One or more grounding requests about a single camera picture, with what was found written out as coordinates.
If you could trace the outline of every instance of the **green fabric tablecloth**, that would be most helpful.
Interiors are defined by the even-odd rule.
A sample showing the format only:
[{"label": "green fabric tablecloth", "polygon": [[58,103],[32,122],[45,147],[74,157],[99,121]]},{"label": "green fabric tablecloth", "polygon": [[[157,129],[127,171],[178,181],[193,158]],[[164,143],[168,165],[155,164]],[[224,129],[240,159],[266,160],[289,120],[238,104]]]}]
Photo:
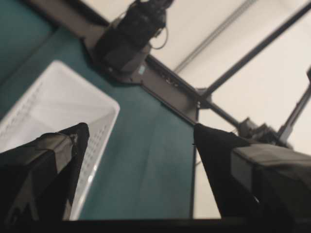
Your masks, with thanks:
[{"label": "green fabric tablecloth", "polygon": [[0,117],[53,60],[121,107],[80,218],[189,218],[192,126],[141,87],[97,73],[79,39],[22,1],[1,0],[0,22]]}]

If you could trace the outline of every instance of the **white plastic basket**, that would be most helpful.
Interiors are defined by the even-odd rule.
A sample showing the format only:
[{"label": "white plastic basket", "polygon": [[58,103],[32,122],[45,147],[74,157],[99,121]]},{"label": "white plastic basket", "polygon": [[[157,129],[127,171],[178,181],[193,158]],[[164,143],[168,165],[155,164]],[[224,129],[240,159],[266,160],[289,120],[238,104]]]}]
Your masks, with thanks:
[{"label": "white plastic basket", "polygon": [[116,101],[59,61],[52,62],[0,122],[0,152],[80,122],[90,138],[70,219],[79,217],[96,169],[116,122]]}]

